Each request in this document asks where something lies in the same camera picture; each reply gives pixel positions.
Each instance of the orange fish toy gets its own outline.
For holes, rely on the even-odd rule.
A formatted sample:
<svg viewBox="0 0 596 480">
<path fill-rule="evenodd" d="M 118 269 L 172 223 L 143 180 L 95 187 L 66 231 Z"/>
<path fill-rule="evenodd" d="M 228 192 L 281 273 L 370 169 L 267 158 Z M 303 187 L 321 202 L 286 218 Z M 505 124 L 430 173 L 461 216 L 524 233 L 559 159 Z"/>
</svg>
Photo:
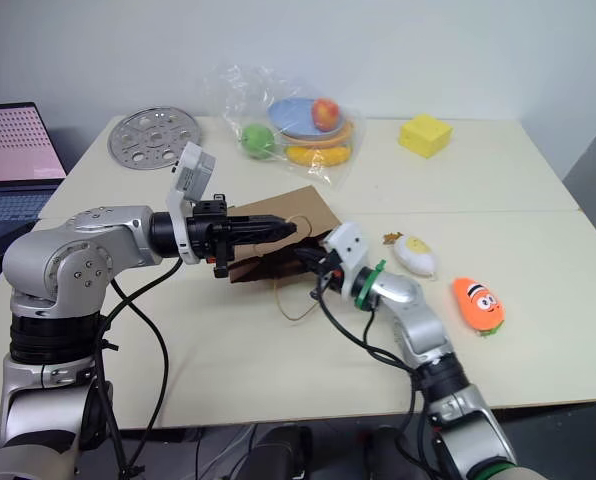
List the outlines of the orange fish toy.
<svg viewBox="0 0 596 480">
<path fill-rule="evenodd" d="M 492 335 L 505 320 L 505 308 L 491 291 L 471 278 L 454 280 L 454 295 L 465 321 L 481 335 Z"/>
</svg>

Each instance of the yellow sponge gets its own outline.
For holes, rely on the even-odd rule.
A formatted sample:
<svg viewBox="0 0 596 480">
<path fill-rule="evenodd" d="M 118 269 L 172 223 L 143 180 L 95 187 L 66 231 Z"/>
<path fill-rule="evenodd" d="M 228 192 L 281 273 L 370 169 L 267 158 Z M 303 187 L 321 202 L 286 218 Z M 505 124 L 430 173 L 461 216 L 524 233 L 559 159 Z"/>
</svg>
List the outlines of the yellow sponge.
<svg viewBox="0 0 596 480">
<path fill-rule="evenodd" d="M 452 127 L 431 115 L 417 115 L 400 127 L 398 143 L 429 158 L 449 143 L 452 130 Z"/>
</svg>

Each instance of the orange toy apple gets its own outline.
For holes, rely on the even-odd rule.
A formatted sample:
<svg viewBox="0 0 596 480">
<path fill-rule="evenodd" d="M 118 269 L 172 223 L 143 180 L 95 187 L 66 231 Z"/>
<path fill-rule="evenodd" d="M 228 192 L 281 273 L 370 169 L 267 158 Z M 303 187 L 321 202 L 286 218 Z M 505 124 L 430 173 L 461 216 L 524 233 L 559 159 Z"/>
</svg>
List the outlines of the orange toy apple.
<svg viewBox="0 0 596 480">
<path fill-rule="evenodd" d="M 314 119 L 316 128 L 322 132 L 330 132 L 340 120 L 338 104 L 329 98 L 319 98 L 311 106 L 311 118 Z"/>
</svg>

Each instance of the blue plate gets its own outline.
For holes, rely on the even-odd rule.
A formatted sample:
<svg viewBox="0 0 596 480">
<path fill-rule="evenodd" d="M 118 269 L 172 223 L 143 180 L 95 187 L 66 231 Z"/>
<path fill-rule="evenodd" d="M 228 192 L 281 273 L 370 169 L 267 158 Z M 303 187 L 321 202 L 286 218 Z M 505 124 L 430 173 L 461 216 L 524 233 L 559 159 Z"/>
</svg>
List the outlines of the blue plate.
<svg viewBox="0 0 596 480">
<path fill-rule="evenodd" d="M 285 135 L 305 140 L 325 140 L 336 135 L 344 125 L 342 115 L 338 125 L 329 132 L 322 132 L 311 117 L 313 98 L 292 97 L 280 100 L 267 109 L 269 120 Z"/>
</svg>

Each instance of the metal plate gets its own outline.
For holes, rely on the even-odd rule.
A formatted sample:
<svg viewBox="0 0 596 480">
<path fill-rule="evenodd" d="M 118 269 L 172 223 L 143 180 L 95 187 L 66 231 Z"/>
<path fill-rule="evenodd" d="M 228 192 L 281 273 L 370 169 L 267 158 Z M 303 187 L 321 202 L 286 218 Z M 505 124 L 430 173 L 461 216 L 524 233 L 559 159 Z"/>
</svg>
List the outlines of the metal plate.
<svg viewBox="0 0 596 480">
<path fill-rule="evenodd" d="M 178 161 L 187 142 L 198 144 L 200 127 L 187 113 L 155 107 L 134 113 L 114 127 L 107 148 L 121 165 L 153 170 Z"/>
</svg>

